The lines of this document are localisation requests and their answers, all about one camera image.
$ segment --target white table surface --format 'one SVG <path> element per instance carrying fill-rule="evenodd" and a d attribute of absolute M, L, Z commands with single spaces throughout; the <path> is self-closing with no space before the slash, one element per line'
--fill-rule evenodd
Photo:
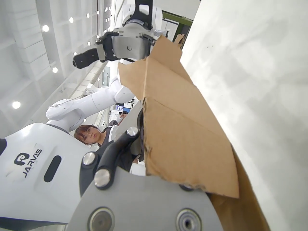
<path fill-rule="evenodd" d="M 202 0 L 181 62 L 271 229 L 308 230 L 308 0 Z"/>

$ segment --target white cable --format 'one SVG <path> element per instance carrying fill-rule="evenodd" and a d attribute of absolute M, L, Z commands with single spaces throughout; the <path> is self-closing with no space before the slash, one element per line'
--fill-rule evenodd
<path fill-rule="evenodd" d="M 71 101 L 71 100 L 74 100 L 74 99 L 78 99 L 78 98 L 80 98 L 81 96 L 83 96 L 83 95 L 80 95 L 80 96 L 78 96 L 78 97 L 76 97 L 76 98 L 73 98 L 73 99 L 69 99 L 69 100 L 67 100 L 67 101 L 65 101 L 65 102 L 63 102 L 63 103 L 59 103 L 59 104 L 55 104 L 54 106 L 50 106 L 50 108 L 53 108 L 53 107 L 58 107 L 58 106 L 60 106 L 60 105 L 63 105 L 64 103 L 66 103 L 66 102 L 69 102 L 69 101 Z"/>
<path fill-rule="evenodd" d="M 125 0 L 122 1 L 121 6 L 120 6 L 120 9 L 119 9 L 119 11 L 118 11 L 118 14 L 117 14 L 116 17 L 115 17 L 115 18 L 116 18 L 115 24 L 116 24 L 116 22 L 117 22 L 117 20 L 118 20 L 118 16 L 119 16 L 120 11 L 121 11 L 121 9 L 122 9 L 122 7 L 123 7 L 124 1 L 125 1 Z"/>

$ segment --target cardboard box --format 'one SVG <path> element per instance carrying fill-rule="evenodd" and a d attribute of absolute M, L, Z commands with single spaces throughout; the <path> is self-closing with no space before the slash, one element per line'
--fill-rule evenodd
<path fill-rule="evenodd" d="M 174 40 L 174 43 L 176 43 L 176 45 L 182 49 L 183 47 L 183 43 L 184 43 L 184 39 L 185 39 L 185 34 L 178 34 L 177 37 Z"/>
<path fill-rule="evenodd" d="M 212 193 L 225 231 L 269 230 L 242 164 L 181 55 L 177 43 L 160 37 L 146 59 L 119 64 L 121 83 L 143 100 L 147 174 Z"/>

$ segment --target screw head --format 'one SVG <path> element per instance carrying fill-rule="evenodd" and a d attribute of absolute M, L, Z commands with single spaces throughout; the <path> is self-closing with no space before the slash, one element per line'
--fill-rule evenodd
<path fill-rule="evenodd" d="M 82 163 L 86 166 L 91 165 L 95 160 L 95 153 L 90 152 L 86 153 L 82 158 Z"/>
<path fill-rule="evenodd" d="M 106 186 L 110 181 L 110 172 L 107 169 L 100 169 L 94 175 L 94 184 L 97 188 Z"/>
<path fill-rule="evenodd" d="M 90 231 L 112 231 L 115 224 L 113 212 L 108 208 L 97 209 L 89 221 Z"/>
<path fill-rule="evenodd" d="M 133 137 L 138 134 L 139 130 L 136 127 L 130 127 L 126 132 L 129 136 Z"/>
<path fill-rule="evenodd" d="M 177 231 L 201 231 L 202 224 L 199 215 L 192 209 L 183 209 L 176 218 Z"/>

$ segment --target jarvis logo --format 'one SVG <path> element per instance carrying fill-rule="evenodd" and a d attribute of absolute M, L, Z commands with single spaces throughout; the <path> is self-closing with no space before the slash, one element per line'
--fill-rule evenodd
<path fill-rule="evenodd" d="M 32 155 L 31 159 L 29 161 L 24 162 L 24 160 L 28 160 L 30 158 L 30 155 L 28 153 L 20 153 L 16 159 L 14 160 L 14 164 L 23 166 L 24 164 L 27 165 L 23 171 L 23 174 L 25 175 L 25 178 L 27 177 L 28 173 L 30 172 L 31 168 L 33 168 L 33 164 L 36 163 L 38 156 L 41 154 L 42 150 L 37 149 L 35 153 Z"/>
<path fill-rule="evenodd" d="M 27 160 L 28 158 L 30 158 L 30 155 L 27 153 L 20 153 L 16 159 L 14 160 L 14 164 L 19 165 L 19 166 L 23 166 L 25 164 L 25 162 L 23 162 L 23 160 Z"/>

